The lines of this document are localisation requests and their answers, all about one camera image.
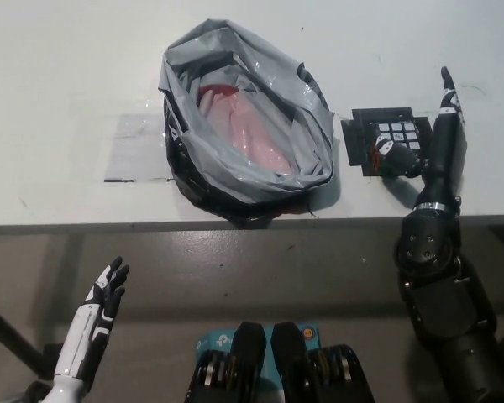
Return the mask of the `white and black left hand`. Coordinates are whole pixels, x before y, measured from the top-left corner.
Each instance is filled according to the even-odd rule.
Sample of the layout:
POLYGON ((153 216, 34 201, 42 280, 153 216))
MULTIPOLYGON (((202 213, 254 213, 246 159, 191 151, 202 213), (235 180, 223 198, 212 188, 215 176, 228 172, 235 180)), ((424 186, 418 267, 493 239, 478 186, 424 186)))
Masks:
POLYGON ((44 402, 80 402, 90 392, 125 292, 129 266, 118 256, 76 310, 44 402))

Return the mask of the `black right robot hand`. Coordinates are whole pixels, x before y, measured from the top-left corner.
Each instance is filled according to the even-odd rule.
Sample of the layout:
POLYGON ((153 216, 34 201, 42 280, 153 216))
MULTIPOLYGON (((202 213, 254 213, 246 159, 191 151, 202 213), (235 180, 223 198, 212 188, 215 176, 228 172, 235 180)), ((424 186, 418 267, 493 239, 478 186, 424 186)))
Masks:
POLYGON ((380 161, 406 178, 420 176, 423 189, 415 210, 439 210, 459 214, 458 188, 465 163, 465 119, 449 69, 441 68, 443 97, 433 123, 428 154, 418 157, 384 134, 375 136, 375 151, 380 161))

